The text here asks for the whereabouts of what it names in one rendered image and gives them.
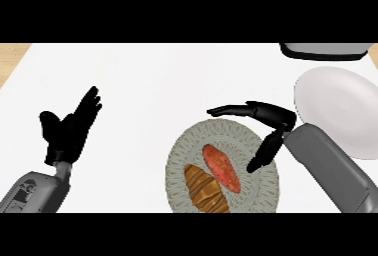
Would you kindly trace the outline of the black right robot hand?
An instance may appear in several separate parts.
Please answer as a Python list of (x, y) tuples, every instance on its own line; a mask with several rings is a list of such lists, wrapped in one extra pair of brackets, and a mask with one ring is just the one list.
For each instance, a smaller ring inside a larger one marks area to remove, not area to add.
[(295, 129), (297, 114), (277, 105), (258, 101), (247, 101), (244, 105), (221, 106), (210, 109), (207, 113), (213, 117), (224, 115), (252, 117), (275, 129), (275, 131), (266, 136), (256, 155), (249, 163), (247, 171), (253, 173), (264, 166), (268, 166), (272, 163), (284, 145), (284, 135)]

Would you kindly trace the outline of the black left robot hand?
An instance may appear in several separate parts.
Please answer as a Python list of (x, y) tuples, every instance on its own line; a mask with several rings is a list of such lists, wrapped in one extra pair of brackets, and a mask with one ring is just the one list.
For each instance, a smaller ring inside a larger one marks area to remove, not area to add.
[(75, 163), (82, 155), (91, 127), (95, 123), (103, 108), (100, 89), (94, 86), (73, 113), (64, 119), (51, 111), (41, 113), (42, 133), (48, 142), (45, 163)]

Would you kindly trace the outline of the white round plate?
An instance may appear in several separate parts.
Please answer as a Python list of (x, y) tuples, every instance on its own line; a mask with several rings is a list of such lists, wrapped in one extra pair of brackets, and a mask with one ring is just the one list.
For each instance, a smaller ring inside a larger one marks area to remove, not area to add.
[(378, 86), (348, 69), (318, 67), (299, 77), (295, 102), (303, 122), (326, 131), (345, 152), (378, 159)]

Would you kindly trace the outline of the grey woven oval placemat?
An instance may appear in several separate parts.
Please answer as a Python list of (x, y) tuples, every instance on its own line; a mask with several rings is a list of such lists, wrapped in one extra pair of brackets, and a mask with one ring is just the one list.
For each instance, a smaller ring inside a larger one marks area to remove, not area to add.
[(227, 119), (209, 119), (176, 140), (166, 165), (166, 191), (176, 213), (274, 213), (280, 175), (274, 164), (249, 172), (262, 139)]

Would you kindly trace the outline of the red sweet potato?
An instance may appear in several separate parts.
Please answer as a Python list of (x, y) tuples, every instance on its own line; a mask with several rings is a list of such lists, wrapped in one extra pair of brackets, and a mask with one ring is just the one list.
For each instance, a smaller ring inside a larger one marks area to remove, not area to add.
[(203, 156), (207, 167), (222, 183), (222, 185), (234, 192), (241, 192), (240, 178), (230, 160), (228, 155), (212, 145), (203, 148)]

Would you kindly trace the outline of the grey appliance with black base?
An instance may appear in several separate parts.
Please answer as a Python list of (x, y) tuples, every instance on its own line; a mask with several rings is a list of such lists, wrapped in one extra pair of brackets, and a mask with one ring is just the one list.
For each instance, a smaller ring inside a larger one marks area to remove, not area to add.
[(368, 54), (373, 43), (281, 43), (283, 54), (295, 59), (355, 61)]

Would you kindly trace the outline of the brown croissant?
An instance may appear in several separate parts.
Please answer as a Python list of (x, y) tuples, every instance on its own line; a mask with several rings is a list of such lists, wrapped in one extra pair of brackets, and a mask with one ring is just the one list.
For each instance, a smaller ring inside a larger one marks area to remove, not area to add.
[(207, 213), (230, 213), (227, 197), (216, 178), (196, 165), (184, 167), (193, 205)]

